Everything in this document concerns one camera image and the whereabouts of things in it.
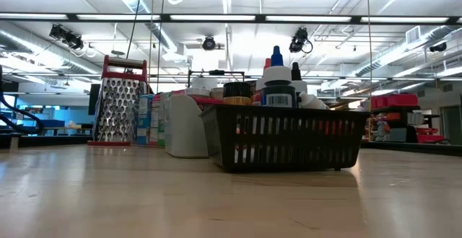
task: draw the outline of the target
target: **jar lid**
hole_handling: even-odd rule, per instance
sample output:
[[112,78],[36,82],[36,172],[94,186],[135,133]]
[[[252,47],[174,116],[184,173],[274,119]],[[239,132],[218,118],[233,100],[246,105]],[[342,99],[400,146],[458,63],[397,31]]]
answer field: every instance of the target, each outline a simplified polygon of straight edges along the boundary
[[250,85],[246,82],[230,82],[224,86],[223,97],[251,97]]

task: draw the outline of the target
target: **red container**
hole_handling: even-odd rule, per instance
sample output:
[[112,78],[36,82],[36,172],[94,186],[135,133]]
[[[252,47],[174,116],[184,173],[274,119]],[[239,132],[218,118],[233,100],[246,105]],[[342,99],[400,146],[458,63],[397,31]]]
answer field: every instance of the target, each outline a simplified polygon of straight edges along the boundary
[[419,144],[442,141],[443,139],[444,136],[417,135],[417,141],[419,142]]
[[415,94],[391,94],[386,97],[387,105],[390,106],[417,106],[419,100]]
[[372,109],[387,107],[387,97],[372,97]]

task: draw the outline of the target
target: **basket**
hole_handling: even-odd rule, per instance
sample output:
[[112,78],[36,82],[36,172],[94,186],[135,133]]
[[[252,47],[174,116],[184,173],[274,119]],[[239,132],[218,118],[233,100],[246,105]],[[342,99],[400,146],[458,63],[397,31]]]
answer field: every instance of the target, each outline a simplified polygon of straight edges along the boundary
[[212,105],[207,149],[230,172],[353,167],[369,113]]

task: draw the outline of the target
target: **plastic bottle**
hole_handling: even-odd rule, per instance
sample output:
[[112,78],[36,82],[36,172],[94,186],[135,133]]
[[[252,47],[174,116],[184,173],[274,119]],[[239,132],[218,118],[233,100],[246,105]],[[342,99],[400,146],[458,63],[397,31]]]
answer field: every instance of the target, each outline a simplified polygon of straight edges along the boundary
[[257,79],[255,94],[252,96],[252,105],[261,105],[261,90],[265,87],[265,70],[271,66],[271,59],[265,60],[265,66],[263,67],[263,77]]
[[271,107],[297,107],[295,88],[292,82],[291,71],[284,67],[279,46],[274,46],[271,56],[271,67],[264,72],[265,85],[261,90],[261,105]]
[[300,74],[300,69],[298,68],[298,63],[294,62],[292,64],[292,83],[290,84],[295,88],[295,96],[297,97],[297,107],[301,107],[302,100],[300,99],[301,92],[308,92],[308,85],[305,81],[302,80],[302,76]]

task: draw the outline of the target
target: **cap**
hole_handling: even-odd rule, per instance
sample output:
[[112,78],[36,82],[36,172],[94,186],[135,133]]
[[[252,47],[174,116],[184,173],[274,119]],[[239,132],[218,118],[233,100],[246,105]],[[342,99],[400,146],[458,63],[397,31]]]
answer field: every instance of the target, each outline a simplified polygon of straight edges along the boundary
[[265,66],[263,67],[263,70],[269,68],[271,66],[271,59],[270,58],[266,58],[265,60]]
[[300,74],[300,69],[298,68],[298,63],[292,63],[292,81],[302,80],[302,75]]
[[251,97],[250,85],[245,82],[230,82],[224,86],[223,97]]
[[276,45],[273,47],[273,55],[271,55],[271,66],[283,66],[284,62],[282,60],[281,51],[279,46]]

